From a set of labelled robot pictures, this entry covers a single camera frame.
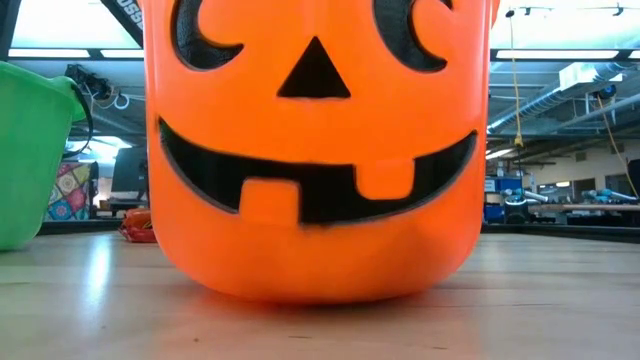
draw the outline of ceiling light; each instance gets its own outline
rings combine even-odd
[[[100,50],[102,56],[106,58],[120,58],[120,59],[143,59],[144,50]]]
[[[510,152],[512,152],[513,149],[505,149],[505,150],[499,150],[494,152],[493,154],[487,155],[487,160],[491,160],[491,159],[497,159],[499,157],[502,157]]]
[[[89,58],[89,52],[82,49],[9,49],[9,57],[32,58]]]
[[[498,59],[613,59],[617,50],[500,50]]]

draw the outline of yellow cord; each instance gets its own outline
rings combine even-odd
[[[513,73],[513,87],[516,91],[516,124],[518,125],[518,131],[514,143],[516,146],[524,147],[524,141],[522,140],[522,123],[520,121],[520,89],[518,87],[518,68],[516,65],[515,44],[513,36],[513,16],[509,18],[509,26],[511,28],[511,72]]]
[[[600,110],[604,109],[604,105],[602,104],[602,99],[600,98],[600,96],[597,97],[598,98],[598,103],[600,104]],[[622,155],[620,155],[620,151],[618,150],[618,145],[616,144],[616,140],[613,137],[613,133],[611,132],[611,126],[609,126],[609,118],[607,117],[607,113],[603,113],[603,120],[604,120],[604,124],[607,127],[607,132],[609,133],[609,138],[611,139],[611,144],[613,145],[613,149],[616,151],[616,154],[618,155],[618,159],[620,159],[620,162],[622,163],[622,166],[624,166],[624,173],[627,175],[627,180],[629,180],[629,185],[631,185],[631,190],[633,191],[633,194],[636,198],[640,199],[640,196],[638,196],[638,192],[636,191],[636,187],[633,185],[633,181],[631,181],[631,175],[629,174],[629,164],[627,164],[627,162],[622,158]]]

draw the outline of fluorescent light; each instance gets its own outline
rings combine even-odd
[[[102,164],[102,165],[115,165],[116,159],[105,157],[105,158],[99,158],[99,159],[81,159],[81,160],[78,160],[78,162],[83,164],[93,164],[94,162],[97,162],[98,164]]]
[[[115,137],[115,136],[100,136],[100,134],[98,134],[98,135],[95,135],[93,138],[107,145],[117,147],[118,149],[129,149],[132,147],[131,144],[129,144],[128,142],[123,141],[119,137]]]
[[[616,50],[500,50],[498,59],[613,59]]]
[[[513,149],[505,149],[505,150],[499,150],[494,152],[493,154],[487,155],[487,160],[491,160],[491,159],[496,159],[499,158],[501,156],[504,156],[510,152],[512,152]]]
[[[9,57],[89,58],[89,52],[81,49],[9,49]]]
[[[143,59],[144,50],[100,50],[106,58]]]

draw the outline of tooth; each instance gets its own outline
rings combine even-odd
[[[413,160],[380,161],[356,166],[356,184],[369,200],[402,199],[413,189]]]
[[[242,185],[240,216],[249,222],[295,226],[299,186],[286,180],[247,179]]]

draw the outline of window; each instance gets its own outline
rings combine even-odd
[[[140,48],[100,0],[22,0],[11,47]]]

